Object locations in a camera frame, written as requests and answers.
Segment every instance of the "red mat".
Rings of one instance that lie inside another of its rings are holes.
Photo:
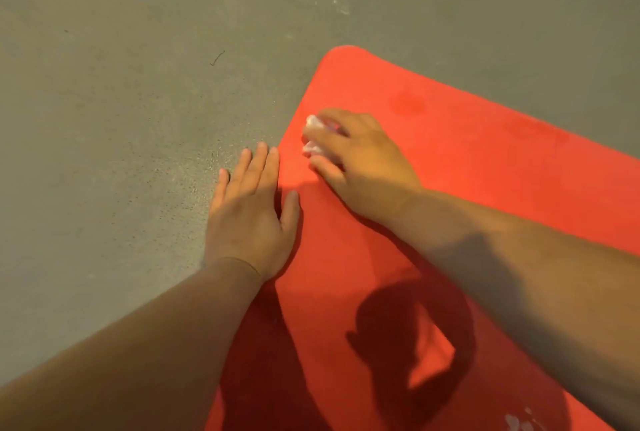
[[[638,160],[336,48],[280,144],[281,184],[301,196],[300,247],[246,315],[207,429],[609,429],[317,179],[301,132],[324,107],[371,112],[429,188],[640,254]],[[520,297],[516,284],[505,297]]]

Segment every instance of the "pinky finger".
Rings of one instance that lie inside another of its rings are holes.
[[[213,198],[211,200],[211,205],[209,206],[209,215],[220,209],[222,202],[225,201],[225,193],[227,192],[228,183],[229,172],[224,168],[220,168],[220,172],[218,172],[218,183],[216,184],[216,188],[213,192]]]

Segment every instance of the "person's right hand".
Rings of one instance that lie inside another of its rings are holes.
[[[351,210],[394,230],[403,209],[425,191],[409,161],[370,114],[325,109],[317,116],[340,132],[307,128],[304,135],[344,171],[319,155],[309,158],[311,165]]]

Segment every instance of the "skin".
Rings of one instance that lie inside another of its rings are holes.
[[[431,260],[601,417],[640,428],[638,258],[427,191],[371,116],[319,116],[339,133],[305,135],[340,168],[310,163],[350,209]],[[204,269],[2,388],[0,428],[202,429],[244,313],[292,251],[298,195],[278,219],[278,166],[273,148],[243,150],[220,172]]]

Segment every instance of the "concrete floor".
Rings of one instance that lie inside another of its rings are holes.
[[[331,47],[639,156],[638,1],[0,0],[0,382],[195,270]]]

